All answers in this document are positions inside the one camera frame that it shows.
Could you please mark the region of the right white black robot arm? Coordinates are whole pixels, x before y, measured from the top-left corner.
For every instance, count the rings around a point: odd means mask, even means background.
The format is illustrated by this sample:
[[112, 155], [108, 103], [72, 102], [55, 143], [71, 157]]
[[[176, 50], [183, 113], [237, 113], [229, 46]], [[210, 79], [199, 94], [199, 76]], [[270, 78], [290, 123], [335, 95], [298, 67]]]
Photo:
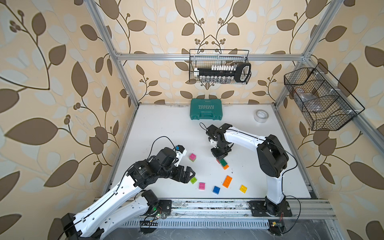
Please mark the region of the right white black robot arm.
[[260, 168], [267, 176], [266, 202], [276, 207], [285, 201], [283, 174], [287, 168], [289, 156], [276, 136], [253, 135], [240, 131], [230, 124], [223, 124], [220, 127], [210, 125], [206, 128], [206, 134], [213, 147], [211, 152], [218, 161], [232, 151], [233, 145], [239, 145], [257, 153]]

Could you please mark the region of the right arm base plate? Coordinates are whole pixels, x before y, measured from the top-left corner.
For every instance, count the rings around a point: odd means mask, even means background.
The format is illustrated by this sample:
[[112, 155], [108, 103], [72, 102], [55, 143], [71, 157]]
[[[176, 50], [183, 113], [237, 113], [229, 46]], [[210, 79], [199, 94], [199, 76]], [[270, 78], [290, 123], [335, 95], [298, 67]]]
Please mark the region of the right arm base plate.
[[249, 201], [249, 208], [253, 217], [292, 217], [290, 205], [287, 201], [274, 204], [269, 200]]

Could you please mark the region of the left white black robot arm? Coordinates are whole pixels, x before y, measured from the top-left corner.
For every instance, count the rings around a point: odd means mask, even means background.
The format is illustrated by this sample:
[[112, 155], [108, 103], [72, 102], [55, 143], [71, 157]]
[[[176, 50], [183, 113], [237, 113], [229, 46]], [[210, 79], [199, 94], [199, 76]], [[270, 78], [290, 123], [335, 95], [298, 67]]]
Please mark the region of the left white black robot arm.
[[92, 205], [77, 214], [68, 213], [61, 219], [68, 240], [102, 240], [123, 223], [152, 215], [159, 204], [158, 197], [146, 188], [158, 179], [171, 179], [187, 184], [195, 172], [180, 165], [186, 149], [168, 147], [129, 167], [117, 185]]

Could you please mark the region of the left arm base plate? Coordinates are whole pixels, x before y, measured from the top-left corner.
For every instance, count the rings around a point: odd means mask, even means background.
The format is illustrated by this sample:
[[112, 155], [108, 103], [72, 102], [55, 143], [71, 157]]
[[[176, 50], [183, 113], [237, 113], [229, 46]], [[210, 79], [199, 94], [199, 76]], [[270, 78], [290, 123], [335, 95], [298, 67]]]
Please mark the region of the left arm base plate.
[[156, 203], [150, 203], [148, 210], [144, 213], [144, 216], [152, 216], [154, 214], [169, 216], [172, 211], [172, 203], [172, 200], [159, 200]]

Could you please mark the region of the dark green long lego brick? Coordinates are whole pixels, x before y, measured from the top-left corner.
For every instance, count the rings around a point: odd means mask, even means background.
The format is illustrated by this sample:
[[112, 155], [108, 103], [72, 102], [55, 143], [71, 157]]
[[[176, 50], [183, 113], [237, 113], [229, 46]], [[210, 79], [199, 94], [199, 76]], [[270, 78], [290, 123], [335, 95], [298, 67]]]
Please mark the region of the dark green long lego brick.
[[222, 167], [225, 167], [228, 165], [228, 163], [225, 161], [225, 159], [221, 159], [221, 160], [219, 160], [219, 162], [222, 165]]

